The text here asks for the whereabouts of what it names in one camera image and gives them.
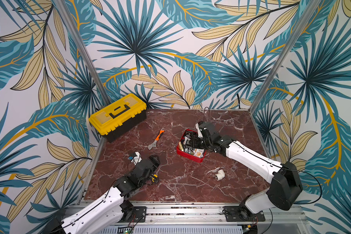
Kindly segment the red storage box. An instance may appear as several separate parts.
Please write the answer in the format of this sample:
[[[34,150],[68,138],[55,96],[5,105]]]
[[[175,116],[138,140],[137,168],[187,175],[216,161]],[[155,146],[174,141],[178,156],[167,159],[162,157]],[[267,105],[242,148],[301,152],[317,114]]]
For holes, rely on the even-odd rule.
[[[198,132],[186,129],[178,142],[176,153],[197,163],[202,163],[206,150],[199,148]]]

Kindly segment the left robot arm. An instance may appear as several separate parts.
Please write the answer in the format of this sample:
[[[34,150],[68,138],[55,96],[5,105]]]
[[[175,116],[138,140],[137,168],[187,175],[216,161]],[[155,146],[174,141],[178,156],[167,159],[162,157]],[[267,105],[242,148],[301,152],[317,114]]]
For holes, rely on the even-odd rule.
[[[96,234],[118,222],[134,219],[134,206],[130,198],[148,182],[156,182],[159,156],[150,156],[138,162],[124,176],[116,179],[100,198],[77,213],[64,218],[50,234]]]

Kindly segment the white pipe elbow fitting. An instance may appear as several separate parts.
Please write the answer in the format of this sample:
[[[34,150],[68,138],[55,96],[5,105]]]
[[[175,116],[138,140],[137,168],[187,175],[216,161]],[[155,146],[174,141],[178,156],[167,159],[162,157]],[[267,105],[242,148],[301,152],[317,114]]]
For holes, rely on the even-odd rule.
[[[217,173],[215,174],[215,178],[216,178],[217,181],[220,181],[220,180],[224,179],[225,178],[225,172],[222,169],[218,170]]]

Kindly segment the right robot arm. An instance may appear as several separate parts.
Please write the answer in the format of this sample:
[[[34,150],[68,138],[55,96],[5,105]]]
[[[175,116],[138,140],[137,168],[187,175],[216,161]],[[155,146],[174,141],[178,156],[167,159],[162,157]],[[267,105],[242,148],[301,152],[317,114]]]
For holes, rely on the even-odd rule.
[[[257,194],[247,196],[239,205],[243,219],[263,210],[279,208],[288,211],[303,191],[299,172],[295,165],[269,159],[234,140],[221,136],[211,122],[196,124],[199,142],[204,149],[235,160],[265,179],[270,186]]]

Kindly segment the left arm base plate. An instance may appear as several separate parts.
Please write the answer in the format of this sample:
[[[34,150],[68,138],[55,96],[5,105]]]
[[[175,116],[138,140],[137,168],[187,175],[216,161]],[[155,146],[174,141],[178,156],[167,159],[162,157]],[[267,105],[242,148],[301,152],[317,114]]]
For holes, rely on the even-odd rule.
[[[147,207],[146,206],[134,206],[127,213],[123,215],[121,220],[116,223],[144,223],[146,221],[147,215]]]

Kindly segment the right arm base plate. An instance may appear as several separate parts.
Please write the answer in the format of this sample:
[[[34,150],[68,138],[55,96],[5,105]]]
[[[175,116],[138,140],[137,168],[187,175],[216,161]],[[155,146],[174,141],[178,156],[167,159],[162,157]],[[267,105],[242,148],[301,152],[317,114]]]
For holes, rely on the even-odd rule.
[[[253,214],[246,208],[240,206],[224,206],[222,213],[225,215],[227,222],[263,222],[265,216],[263,212]]]

